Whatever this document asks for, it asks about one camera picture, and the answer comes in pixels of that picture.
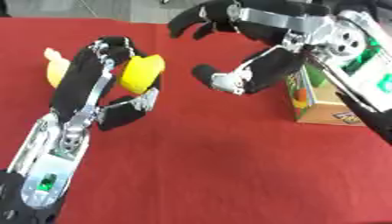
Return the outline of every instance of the red tablecloth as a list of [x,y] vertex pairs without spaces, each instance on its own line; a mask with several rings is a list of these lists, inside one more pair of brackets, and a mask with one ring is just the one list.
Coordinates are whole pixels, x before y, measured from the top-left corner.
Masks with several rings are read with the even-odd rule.
[[370,130],[294,123],[283,84],[236,97],[190,75],[202,62],[228,71],[259,43],[170,39],[164,25],[106,19],[11,18],[0,27],[0,167],[48,111],[46,47],[71,58],[98,36],[128,35],[167,62],[152,113],[93,129],[60,224],[392,221],[392,150]]

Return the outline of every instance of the black rubber fingertip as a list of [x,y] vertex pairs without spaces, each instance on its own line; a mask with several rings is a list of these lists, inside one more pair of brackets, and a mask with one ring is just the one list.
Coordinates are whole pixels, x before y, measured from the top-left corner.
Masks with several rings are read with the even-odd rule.
[[207,23],[199,27],[199,29],[193,34],[193,38],[196,40],[203,39],[205,36],[214,32],[214,25]]
[[195,6],[177,15],[169,22],[167,28],[171,32],[172,38],[178,38],[191,25],[204,22],[204,19],[199,17],[200,6]]
[[201,64],[193,68],[192,75],[198,81],[210,88],[212,84],[212,76],[218,72],[219,71],[217,69],[210,65]]

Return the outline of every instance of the printed label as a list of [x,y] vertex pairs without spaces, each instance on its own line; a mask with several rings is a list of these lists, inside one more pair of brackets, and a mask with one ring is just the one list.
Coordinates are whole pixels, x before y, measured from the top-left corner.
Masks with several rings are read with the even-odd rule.
[[333,116],[346,124],[361,123],[361,119],[353,112],[337,113]]

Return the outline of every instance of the black finger pad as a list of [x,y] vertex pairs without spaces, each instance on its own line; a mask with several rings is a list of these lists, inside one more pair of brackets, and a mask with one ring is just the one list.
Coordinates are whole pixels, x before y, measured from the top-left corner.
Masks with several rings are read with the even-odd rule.
[[193,76],[209,88],[211,87],[212,83],[212,75],[218,72],[219,71],[217,69],[207,64],[198,65],[192,70]]

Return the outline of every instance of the wire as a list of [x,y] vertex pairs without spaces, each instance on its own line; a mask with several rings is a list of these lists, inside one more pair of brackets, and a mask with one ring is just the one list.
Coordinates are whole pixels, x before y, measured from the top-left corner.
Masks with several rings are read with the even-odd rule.
[[84,6],[91,14],[93,14],[93,16],[94,16],[95,18],[98,18],[98,15],[95,13],[95,11],[94,11],[93,9],[91,9],[91,7],[88,6],[88,4],[87,4],[84,0],[79,0],[79,1],[83,4],[83,6]]

